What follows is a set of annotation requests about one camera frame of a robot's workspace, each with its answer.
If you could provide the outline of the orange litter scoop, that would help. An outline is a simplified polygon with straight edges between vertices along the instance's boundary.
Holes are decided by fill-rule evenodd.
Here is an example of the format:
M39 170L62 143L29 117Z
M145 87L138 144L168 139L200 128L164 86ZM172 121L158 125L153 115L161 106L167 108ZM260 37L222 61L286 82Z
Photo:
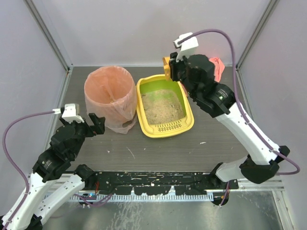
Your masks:
M171 69L169 66L170 57L163 57L163 69L166 80L171 80Z

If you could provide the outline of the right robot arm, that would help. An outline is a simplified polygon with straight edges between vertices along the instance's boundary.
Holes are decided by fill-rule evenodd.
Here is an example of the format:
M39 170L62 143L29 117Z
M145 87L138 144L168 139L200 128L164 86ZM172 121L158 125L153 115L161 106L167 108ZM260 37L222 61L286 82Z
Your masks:
M191 55L179 59L177 52L168 60L170 79L179 81L187 90L193 102L215 118L240 141L248 155L230 163L219 163L211 172L213 181L228 182L246 178L261 184L277 174L282 156L288 156L287 146L271 143L266 146L255 134L262 131L253 123L242 104L235 99L235 93L225 84L214 80L214 64L205 55Z

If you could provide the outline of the bin with pink bag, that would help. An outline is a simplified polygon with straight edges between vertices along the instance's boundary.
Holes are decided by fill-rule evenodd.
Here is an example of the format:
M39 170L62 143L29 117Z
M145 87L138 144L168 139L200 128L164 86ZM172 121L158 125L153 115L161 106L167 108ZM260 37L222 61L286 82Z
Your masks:
M91 72L84 83L87 113L106 119L105 126L127 134L135 125L137 93L131 74L123 67L106 66Z

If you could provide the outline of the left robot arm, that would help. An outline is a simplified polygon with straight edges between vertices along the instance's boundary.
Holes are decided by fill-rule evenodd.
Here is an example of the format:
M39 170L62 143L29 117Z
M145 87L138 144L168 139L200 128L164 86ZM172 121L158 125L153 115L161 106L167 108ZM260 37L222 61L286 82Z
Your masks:
M22 194L1 217L1 229L40 230L61 205L85 187L86 181L95 173L82 164L62 186L45 197L77 158L85 139L104 134L105 118L99 118L94 113L90 113L89 117L93 122L91 126L77 115L71 122L64 116L60 118L63 125L52 136L50 147L38 157Z

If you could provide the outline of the yellow green litter box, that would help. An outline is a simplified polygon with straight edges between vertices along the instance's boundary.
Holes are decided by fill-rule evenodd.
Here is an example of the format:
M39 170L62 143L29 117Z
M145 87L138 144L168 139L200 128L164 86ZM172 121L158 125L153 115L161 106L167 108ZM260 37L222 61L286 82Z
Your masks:
M161 89L172 90L175 92L179 101L181 102L185 117L177 121L165 124L150 125L148 124L145 116L141 94ZM185 90L181 83L166 80L164 74L158 74L139 79L136 85L136 90L138 101L136 109L137 117L141 126L141 130L146 136L150 138L166 138L179 135L193 127L194 116Z

